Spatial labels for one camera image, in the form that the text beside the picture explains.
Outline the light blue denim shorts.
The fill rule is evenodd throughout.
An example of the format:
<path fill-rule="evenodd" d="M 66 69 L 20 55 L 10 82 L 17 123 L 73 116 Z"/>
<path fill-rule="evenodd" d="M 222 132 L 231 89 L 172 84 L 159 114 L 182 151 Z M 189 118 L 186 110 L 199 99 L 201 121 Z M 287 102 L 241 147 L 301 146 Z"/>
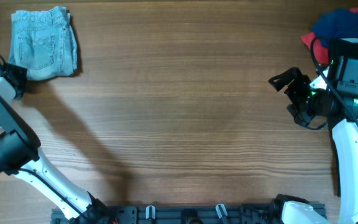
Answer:
<path fill-rule="evenodd" d="M 77 43 L 66 7 L 16 11 L 11 24 L 8 62 L 26 68 L 28 80 L 69 77 L 77 70 Z"/>

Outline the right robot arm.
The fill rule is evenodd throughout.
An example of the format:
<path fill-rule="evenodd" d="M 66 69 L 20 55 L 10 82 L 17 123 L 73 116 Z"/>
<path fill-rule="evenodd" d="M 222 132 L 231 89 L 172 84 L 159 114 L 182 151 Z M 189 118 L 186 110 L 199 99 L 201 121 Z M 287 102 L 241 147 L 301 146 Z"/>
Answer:
<path fill-rule="evenodd" d="M 311 58 L 317 78 L 310 80 L 292 67 L 268 82 L 283 90 L 291 103 L 287 110 L 294 122 L 306 129 L 317 116 L 329 127 L 337 157 L 341 205 L 339 223 L 358 223 L 358 39 L 331 39 L 329 64 L 323 68 Z"/>

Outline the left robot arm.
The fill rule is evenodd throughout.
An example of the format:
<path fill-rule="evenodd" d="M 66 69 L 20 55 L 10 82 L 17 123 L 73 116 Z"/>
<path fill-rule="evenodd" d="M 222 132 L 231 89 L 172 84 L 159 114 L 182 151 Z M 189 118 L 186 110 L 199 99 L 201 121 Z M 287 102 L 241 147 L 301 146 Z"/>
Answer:
<path fill-rule="evenodd" d="M 117 223 L 113 211 L 65 177 L 47 158 L 34 130 L 11 107 L 26 91 L 27 69 L 0 55 L 0 173 L 27 182 L 51 200 L 68 223 Z"/>

